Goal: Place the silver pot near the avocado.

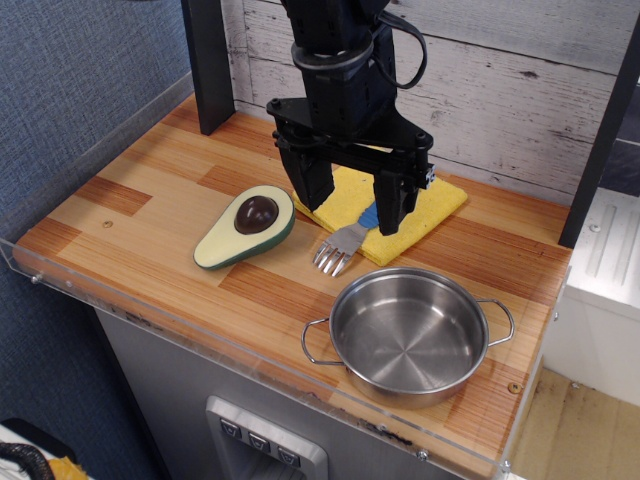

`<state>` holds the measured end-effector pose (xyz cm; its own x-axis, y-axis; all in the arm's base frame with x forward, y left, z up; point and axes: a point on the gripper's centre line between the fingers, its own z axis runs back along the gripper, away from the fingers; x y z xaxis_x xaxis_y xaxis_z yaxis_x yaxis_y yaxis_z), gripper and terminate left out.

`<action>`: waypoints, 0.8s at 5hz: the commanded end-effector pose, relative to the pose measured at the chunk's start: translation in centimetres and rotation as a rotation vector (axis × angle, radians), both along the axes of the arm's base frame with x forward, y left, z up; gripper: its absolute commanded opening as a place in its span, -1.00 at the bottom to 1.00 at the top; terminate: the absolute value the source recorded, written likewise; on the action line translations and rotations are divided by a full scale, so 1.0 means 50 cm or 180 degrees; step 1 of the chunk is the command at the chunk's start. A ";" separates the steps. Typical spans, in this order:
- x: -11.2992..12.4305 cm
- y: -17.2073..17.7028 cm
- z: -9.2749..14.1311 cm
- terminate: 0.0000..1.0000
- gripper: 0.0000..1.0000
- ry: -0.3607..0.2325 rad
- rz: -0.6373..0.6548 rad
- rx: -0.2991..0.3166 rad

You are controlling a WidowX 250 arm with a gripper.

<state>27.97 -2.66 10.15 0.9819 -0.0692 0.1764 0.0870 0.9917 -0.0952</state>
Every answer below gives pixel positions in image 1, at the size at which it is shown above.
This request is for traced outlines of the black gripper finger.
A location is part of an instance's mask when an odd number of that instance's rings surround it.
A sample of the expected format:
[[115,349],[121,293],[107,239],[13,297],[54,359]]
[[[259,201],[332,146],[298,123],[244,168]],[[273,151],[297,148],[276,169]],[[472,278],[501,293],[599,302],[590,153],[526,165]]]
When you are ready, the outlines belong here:
[[412,180],[388,172],[374,176],[374,196],[382,235],[399,231],[404,218],[412,213],[417,201],[417,187]]
[[323,159],[316,148],[281,148],[280,155],[298,199],[310,211],[315,211],[334,191],[331,163]]

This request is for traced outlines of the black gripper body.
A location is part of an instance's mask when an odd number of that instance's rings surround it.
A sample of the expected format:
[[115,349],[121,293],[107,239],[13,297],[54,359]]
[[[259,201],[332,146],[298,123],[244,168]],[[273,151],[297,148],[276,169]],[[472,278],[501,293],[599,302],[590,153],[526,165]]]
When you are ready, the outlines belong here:
[[388,172],[425,189],[434,177],[428,160],[433,138],[396,109],[399,90],[414,87],[425,68],[400,83],[396,75],[394,24],[377,24],[355,33],[348,44],[318,37],[291,46],[303,78],[302,98],[274,98],[279,149],[310,150],[331,163],[373,176]]

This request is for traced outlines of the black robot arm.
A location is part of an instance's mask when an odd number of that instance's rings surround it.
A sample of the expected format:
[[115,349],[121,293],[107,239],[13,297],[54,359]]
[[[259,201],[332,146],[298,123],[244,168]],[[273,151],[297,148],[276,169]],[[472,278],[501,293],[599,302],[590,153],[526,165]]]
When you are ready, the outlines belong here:
[[394,30],[425,41],[384,1],[286,1],[294,34],[291,55],[306,95],[274,98],[267,111],[275,143],[300,201],[311,211],[334,191],[333,166],[374,178],[379,230],[398,232],[418,193],[434,178],[433,137],[404,118],[395,102],[426,70],[397,79]]

